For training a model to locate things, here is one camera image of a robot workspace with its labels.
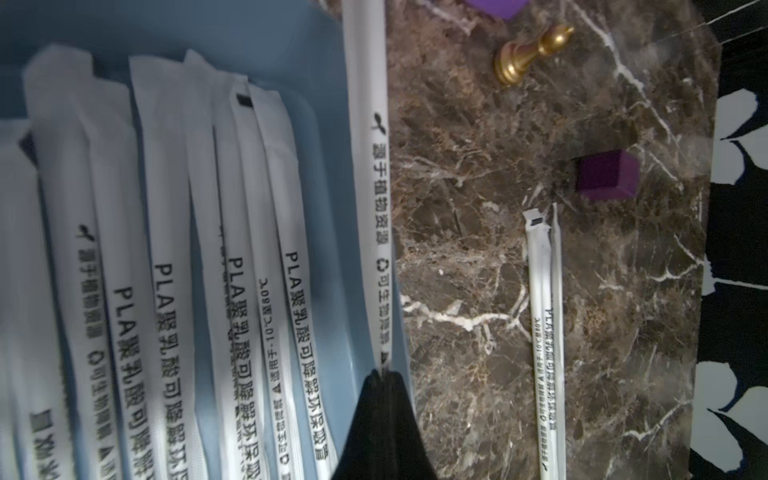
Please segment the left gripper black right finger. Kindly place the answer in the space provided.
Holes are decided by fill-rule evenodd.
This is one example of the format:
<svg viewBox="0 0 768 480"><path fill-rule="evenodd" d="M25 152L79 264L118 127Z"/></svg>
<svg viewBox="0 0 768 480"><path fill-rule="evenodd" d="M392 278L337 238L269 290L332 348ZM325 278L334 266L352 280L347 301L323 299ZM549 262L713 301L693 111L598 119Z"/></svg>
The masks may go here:
<svg viewBox="0 0 768 480"><path fill-rule="evenodd" d="M384 460L386 479L436 479L402 375L384 377Z"/></svg>

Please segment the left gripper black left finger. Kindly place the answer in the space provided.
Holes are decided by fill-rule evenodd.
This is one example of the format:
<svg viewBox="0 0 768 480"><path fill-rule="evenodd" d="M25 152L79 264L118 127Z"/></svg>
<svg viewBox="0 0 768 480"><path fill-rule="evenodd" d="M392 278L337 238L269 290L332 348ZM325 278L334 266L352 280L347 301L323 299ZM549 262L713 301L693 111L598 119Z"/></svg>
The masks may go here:
<svg viewBox="0 0 768 480"><path fill-rule="evenodd" d="M384 467L381 465L382 436L379 412L382 386L381 376L374 369L363 383L333 480L384 478Z"/></svg>

